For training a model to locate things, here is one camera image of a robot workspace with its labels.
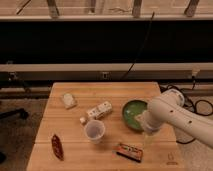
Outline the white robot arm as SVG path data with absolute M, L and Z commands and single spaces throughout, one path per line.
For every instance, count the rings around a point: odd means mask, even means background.
M 184 102 L 183 94 L 176 89 L 152 98 L 142 114 L 142 129 L 152 135 L 168 123 L 213 149 L 213 120 L 184 109 Z

